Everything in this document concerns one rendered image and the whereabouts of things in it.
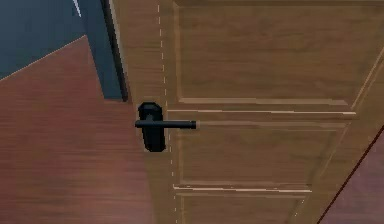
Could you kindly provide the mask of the brown wooden room door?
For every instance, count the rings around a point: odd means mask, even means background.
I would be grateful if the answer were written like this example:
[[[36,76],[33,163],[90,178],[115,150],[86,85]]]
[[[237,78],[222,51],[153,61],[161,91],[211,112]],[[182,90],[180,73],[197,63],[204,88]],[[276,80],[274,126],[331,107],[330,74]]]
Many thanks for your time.
[[[319,224],[384,128],[384,0],[110,0],[154,224]]]

